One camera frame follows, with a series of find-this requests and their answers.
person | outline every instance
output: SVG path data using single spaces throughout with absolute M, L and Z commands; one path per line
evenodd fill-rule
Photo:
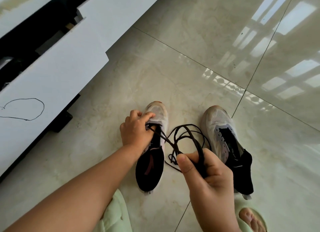
M 5 231 L 132 231 L 118 187 L 152 140 L 154 132 L 145 125 L 155 117 L 156 113 L 132 110 L 120 126 L 120 149 L 54 191 Z M 232 171 L 209 149 L 203 152 L 205 179 L 191 162 L 198 162 L 197 152 L 176 158 L 202 230 L 236 232 L 245 225 L 254 232 L 266 231 L 255 210 L 241 207 L 235 213 Z

marble tile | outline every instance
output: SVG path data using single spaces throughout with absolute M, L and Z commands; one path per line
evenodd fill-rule
M 292 0 L 248 90 L 320 130 L 320 0 Z
M 0 230 L 74 176 L 121 147 L 119 126 L 131 109 L 163 102 L 169 130 L 197 124 L 211 105 L 234 113 L 244 89 L 138 29 L 131 28 L 108 50 L 110 61 L 70 108 L 74 118 L 60 133 L 48 133 L 0 184 Z M 183 152 L 193 152 L 186 140 Z M 171 152 L 166 146 L 166 155 Z M 120 186 L 134 231 L 174 231 L 189 203 L 178 171 L 165 166 L 160 186 L 142 194 L 134 168 Z
M 246 88 L 290 0 L 158 0 L 135 24 Z
M 320 226 L 320 132 L 245 92 L 233 119 L 252 154 L 254 193 L 268 231 L 317 231 Z M 201 231 L 189 205 L 178 231 Z

forearm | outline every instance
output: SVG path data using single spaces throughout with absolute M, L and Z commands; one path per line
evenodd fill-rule
M 141 150 L 123 146 L 42 200 L 6 231 L 92 231 Z

hand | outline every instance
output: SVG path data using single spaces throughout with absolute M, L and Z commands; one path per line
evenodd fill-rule
M 204 232 L 240 231 L 234 209 L 233 173 L 209 149 L 203 152 L 208 174 L 205 179 L 190 161 L 198 162 L 198 152 L 177 156 L 195 216 Z
M 120 125 L 120 133 L 123 145 L 132 145 L 139 150 L 139 155 L 151 142 L 154 132 L 146 130 L 146 122 L 155 117 L 156 114 L 147 112 L 142 116 L 142 112 L 132 110 L 125 122 Z

shoelace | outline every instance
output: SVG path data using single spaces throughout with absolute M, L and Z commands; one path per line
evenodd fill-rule
M 199 161 L 198 161 L 198 163 L 195 163 L 195 162 L 193 162 L 193 161 L 191 161 L 191 162 L 194 164 L 195 168 L 198 170 L 198 172 L 200 173 L 200 175 L 201 175 L 203 178 L 206 178 L 206 177 L 207 177 L 207 173 L 206 173 L 206 167 L 205 167 L 205 156 L 204 156 L 204 153 L 203 153 L 202 148 L 203 148 L 206 140 L 207 140 L 207 142 L 208 142 L 208 144 L 209 144 L 209 149 L 210 149 L 210 150 L 211 150 L 211 145 L 210 145 L 210 142 L 209 142 L 208 138 L 202 133 L 201 129 L 200 129 L 199 127 L 197 127 L 196 125 L 194 125 L 194 124 L 179 125 L 179 126 L 175 127 L 175 128 L 170 132 L 170 134 L 169 134 L 168 137 L 166 137 L 166 134 L 165 134 L 162 130 L 161 130 L 161 133 L 157 133 L 155 130 L 153 130 L 151 127 L 154 126 L 154 125 L 161 126 L 160 124 L 149 123 L 149 124 L 147 124 L 147 127 L 148 127 L 149 129 L 151 129 L 155 134 L 157 134 L 158 136 L 160 136 L 162 139 L 164 139 L 165 142 L 168 142 L 168 143 L 173 147 L 172 153 L 170 153 L 170 154 L 168 155 L 169 160 L 170 160 L 170 163 L 174 163 L 175 165 L 178 164 L 176 158 L 174 157 L 174 154 L 177 156 L 178 154 L 182 153 L 182 152 L 179 150 L 179 148 L 178 148 L 178 141 L 179 141 L 179 140 L 181 140 L 181 139 L 183 139 L 183 138 L 190 138 L 190 139 L 193 141 L 193 143 L 194 143 L 194 145 L 195 145 L 195 147 L 196 147 L 196 149 L 197 149 L 197 151 L 198 151 Z M 194 127 L 196 127 L 196 128 L 199 130 L 199 132 L 198 132 L 198 131 L 190 130 L 190 129 L 188 128 L 188 126 L 194 126 Z M 178 138 L 176 138 L 176 136 L 177 136 L 177 134 L 178 134 L 178 131 L 179 131 L 180 128 L 182 128 L 182 127 L 183 127 L 184 129 L 186 129 L 186 131 L 185 131 L 184 133 L 182 133 Z M 172 142 L 169 140 L 169 137 L 171 136 L 171 134 L 172 134 L 174 131 L 175 131 L 174 137 L 173 137 L 174 143 L 172 143 Z M 192 134 L 193 132 L 198 133 L 198 134 L 200 134 L 200 135 L 202 136 L 202 138 L 203 138 L 203 143 L 202 143 L 202 145 L 200 145 L 200 143 L 194 138 L 194 136 L 193 136 L 193 134 Z M 172 168 L 178 170 L 179 172 L 181 172 L 181 170 L 179 170 L 179 169 L 177 169 L 176 167 L 170 165 L 168 162 L 165 161 L 165 163 L 166 163 L 167 165 L 171 166 Z

